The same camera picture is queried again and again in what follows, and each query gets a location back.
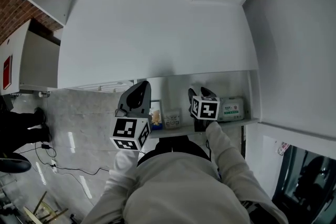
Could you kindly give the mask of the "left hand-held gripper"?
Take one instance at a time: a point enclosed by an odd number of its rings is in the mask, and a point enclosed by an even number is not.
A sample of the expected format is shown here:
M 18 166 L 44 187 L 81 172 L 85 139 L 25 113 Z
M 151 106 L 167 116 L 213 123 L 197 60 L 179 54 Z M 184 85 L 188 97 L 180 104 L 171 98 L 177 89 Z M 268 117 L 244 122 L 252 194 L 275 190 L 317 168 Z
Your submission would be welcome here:
M 151 133 L 151 85 L 139 82 L 124 92 L 111 120 L 110 139 L 119 150 L 141 151 Z

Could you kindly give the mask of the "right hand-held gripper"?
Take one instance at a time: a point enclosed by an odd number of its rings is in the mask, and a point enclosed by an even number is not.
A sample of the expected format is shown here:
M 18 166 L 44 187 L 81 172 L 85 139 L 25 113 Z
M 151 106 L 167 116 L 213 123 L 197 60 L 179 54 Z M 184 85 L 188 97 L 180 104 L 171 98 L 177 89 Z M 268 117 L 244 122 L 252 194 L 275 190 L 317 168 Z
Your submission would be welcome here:
M 201 87 L 202 96 L 197 96 L 192 88 L 188 89 L 189 113 L 194 119 L 194 131 L 205 132 L 209 123 L 217 121 L 220 99 L 208 88 Z

